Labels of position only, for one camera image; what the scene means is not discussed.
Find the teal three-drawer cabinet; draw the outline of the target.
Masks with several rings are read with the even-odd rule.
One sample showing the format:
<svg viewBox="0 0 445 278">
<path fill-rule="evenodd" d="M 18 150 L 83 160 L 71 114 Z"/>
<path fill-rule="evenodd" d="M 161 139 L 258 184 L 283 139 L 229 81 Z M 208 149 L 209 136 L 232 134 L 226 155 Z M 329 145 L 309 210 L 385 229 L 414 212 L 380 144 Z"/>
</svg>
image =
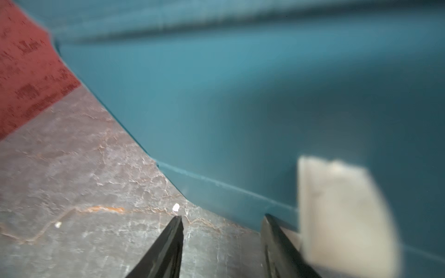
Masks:
<svg viewBox="0 0 445 278">
<path fill-rule="evenodd" d="M 327 240 L 309 159 L 370 176 L 401 278 L 445 275 L 443 1 L 17 1 L 192 203 Z"/>
</svg>

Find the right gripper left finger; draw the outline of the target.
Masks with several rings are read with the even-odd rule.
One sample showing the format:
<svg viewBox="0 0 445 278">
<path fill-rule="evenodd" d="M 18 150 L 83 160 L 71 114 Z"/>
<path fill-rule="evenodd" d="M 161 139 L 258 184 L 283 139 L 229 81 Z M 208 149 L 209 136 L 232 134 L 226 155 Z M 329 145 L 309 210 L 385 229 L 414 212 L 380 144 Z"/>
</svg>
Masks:
<svg viewBox="0 0 445 278">
<path fill-rule="evenodd" d="M 184 242 L 182 218 L 171 219 L 126 278 L 178 278 Z"/>
</svg>

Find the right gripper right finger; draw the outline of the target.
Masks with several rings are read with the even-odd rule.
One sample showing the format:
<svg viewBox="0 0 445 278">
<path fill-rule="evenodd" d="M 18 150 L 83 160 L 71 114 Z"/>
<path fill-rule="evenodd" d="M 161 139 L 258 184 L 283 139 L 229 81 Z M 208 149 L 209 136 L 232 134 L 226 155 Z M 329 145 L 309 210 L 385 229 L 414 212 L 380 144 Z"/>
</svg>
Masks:
<svg viewBox="0 0 445 278">
<path fill-rule="evenodd" d="M 274 217 L 266 214 L 261 225 L 264 276 L 267 278 L 320 278 L 285 235 Z"/>
</svg>

